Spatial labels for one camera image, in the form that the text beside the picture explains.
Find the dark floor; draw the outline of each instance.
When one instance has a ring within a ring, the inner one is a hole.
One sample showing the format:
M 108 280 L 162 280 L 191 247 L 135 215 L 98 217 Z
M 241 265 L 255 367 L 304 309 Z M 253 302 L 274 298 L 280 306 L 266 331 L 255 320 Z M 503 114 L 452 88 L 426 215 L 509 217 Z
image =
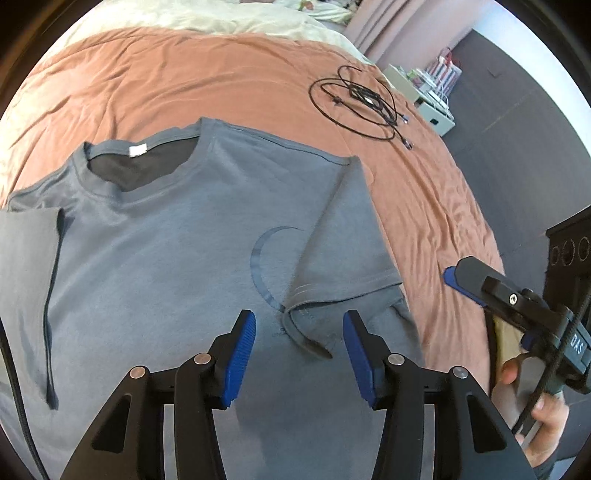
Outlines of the dark floor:
M 541 294 L 544 232 L 591 204 L 591 158 L 545 91 L 497 46 L 473 31 L 453 54 L 463 73 L 450 95 L 456 127 L 443 139 L 495 233 L 507 276 Z M 566 396 L 562 458 L 591 432 L 591 398 Z

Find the orange blanket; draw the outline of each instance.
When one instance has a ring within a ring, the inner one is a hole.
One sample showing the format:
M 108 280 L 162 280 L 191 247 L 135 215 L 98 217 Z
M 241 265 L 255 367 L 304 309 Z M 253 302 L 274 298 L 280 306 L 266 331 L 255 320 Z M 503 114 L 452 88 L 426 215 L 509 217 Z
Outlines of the orange blanket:
M 362 70 L 353 80 L 384 91 L 377 68 L 314 41 L 156 28 L 88 38 L 40 63 L 7 110 L 0 138 L 0 202 L 12 189 L 60 167 L 84 140 L 137 141 L 201 116 L 336 155 L 357 155 L 404 279 L 427 366 L 447 371 L 464 365 L 487 390 L 482 309 L 446 287 L 441 273 L 467 255 L 501 270 L 492 231 L 441 139 L 401 95 L 394 94 L 396 106 L 410 123 L 400 130 L 414 144 L 411 151 L 399 139 L 383 142 L 351 133 L 314 108 L 310 84 L 334 76 L 342 64 Z M 368 131 L 325 94 L 316 92 L 315 98 L 343 123 Z

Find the crescent graphic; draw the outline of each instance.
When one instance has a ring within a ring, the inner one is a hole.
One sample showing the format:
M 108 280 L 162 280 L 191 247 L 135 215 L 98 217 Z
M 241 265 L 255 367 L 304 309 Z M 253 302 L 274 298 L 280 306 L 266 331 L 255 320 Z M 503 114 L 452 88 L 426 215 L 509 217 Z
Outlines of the crescent graphic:
M 280 232 L 281 230 L 287 230 L 287 229 L 292 229 L 292 228 L 294 230 L 299 230 L 299 228 L 296 228 L 294 226 L 278 226 L 278 227 L 272 228 L 270 230 L 267 230 L 255 242 L 255 246 L 252 247 L 252 253 L 251 253 L 252 282 L 255 284 L 256 290 L 261 295 L 261 297 L 263 297 L 265 302 L 267 302 L 271 307 L 273 307 L 275 310 L 278 310 L 281 313 L 283 313 L 285 311 L 285 306 L 282 305 L 281 302 L 278 302 L 273 297 L 273 295 L 271 294 L 269 289 L 266 287 L 265 282 L 263 282 L 263 279 L 262 279 L 261 252 L 262 252 L 262 246 L 265 245 L 265 242 L 267 240 L 269 240 L 274 233 Z

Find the white wall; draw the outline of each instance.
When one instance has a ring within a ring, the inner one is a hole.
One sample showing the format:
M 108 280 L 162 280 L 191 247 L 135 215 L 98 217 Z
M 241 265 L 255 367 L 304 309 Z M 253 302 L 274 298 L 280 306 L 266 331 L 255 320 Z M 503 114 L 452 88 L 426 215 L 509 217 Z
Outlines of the white wall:
M 591 154 L 591 107 L 554 54 L 520 20 L 493 2 L 474 30 L 496 44 L 550 95 Z

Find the metal pin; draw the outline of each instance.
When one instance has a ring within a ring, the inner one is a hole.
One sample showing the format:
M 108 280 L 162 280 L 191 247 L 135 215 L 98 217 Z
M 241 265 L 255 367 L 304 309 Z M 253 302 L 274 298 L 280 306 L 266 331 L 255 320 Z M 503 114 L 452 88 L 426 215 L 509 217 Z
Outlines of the metal pin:
M 144 367 L 133 367 L 129 372 L 129 376 L 131 378 L 135 378 L 136 380 L 138 378 L 142 378 L 145 374 L 146 369 Z
M 198 365 L 206 365 L 212 361 L 212 356 L 209 353 L 198 353 L 193 358 L 193 361 Z
M 468 370 L 464 367 L 454 367 L 453 374 L 458 378 L 468 378 Z
M 388 355 L 388 362 L 392 365 L 402 365 L 404 363 L 404 357 L 400 353 L 392 353 Z

